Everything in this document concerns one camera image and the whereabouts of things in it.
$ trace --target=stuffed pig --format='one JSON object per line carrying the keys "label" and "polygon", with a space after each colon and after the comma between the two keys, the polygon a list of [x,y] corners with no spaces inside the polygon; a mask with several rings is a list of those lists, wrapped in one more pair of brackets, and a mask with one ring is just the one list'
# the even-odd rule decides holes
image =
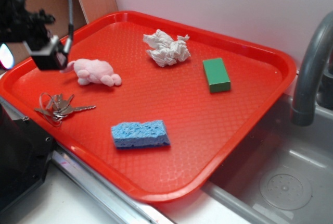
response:
{"label": "stuffed pig", "polygon": [[102,83],[109,87],[121,84],[121,78],[113,72],[112,66],[106,61],[78,59],[67,64],[61,73],[67,73],[74,70],[78,76],[79,85],[88,85],[89,83]]}

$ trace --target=cable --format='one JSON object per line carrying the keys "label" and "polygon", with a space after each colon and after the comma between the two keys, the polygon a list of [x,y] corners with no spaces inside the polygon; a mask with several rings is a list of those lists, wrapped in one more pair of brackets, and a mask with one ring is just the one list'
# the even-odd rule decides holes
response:
{"label": "cable", "polygon": [[72,46],[73,35],[74,35],[74,23],[73,23],[73,2],[68,0],[68,11],[69,11],[69,24],[68,24],[68,38],[66,40],[63,51],[69,53],[69,50]]}

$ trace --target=stainless steel sink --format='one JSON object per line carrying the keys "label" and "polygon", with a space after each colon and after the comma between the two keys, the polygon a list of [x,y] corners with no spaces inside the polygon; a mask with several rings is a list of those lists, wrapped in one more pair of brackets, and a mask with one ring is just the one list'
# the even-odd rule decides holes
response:
{"label": "stainless steel sink", "polygon": [[333,114],[317,106],[314,123],[298,127],[290,104],[283,95],[204,189],[253,223],[332,223]]}

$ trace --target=white paper towel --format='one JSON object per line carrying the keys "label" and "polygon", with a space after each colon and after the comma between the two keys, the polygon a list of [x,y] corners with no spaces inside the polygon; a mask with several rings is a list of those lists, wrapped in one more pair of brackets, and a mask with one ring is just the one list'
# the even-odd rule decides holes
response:
{"label": "white paper towel", "polygon": [[189,36],[177,36],[174,41],[168,34],[157,30],[153,35],[144,35],[143,41],[154,50],[147,50],[147,54],[160,66],[174,65],[178,61],[185,61],[191,56],[186,41]]}

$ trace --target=toy ear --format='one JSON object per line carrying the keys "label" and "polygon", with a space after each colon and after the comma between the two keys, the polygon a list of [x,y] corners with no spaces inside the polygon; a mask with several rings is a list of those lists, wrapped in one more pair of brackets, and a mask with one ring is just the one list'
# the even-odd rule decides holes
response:
{"label": "toy ear", "polygon": [[121,78],[118,74],[113,74],[111,78],[116,86],[119,86],[121,84]]}
{"label": "toy ear", "polygon": [[79,70],[76,74],[79,78],[87,78],[90,75],[90,73],[85,69]]}
{"label": "toy ear", "polygon": [[105,84],[105,85],[107,85],[107,86],[109,86],[109,87],[112,87],[112,86],[114,85],[114,81],[113,81],[112,77],[111,77],[111,76],[108,76],[108,75],[102,76],[102,77],[100,78],[100,81],[101,81],[103,84]]}
{"label": "toy ear", "polygon": [[67,67],[65,69],[61,70],[60,73],[67,73],[67,72],[73,71],[74,70],[74,63],[75,63],[75,61],[70,61],[67,64]]}

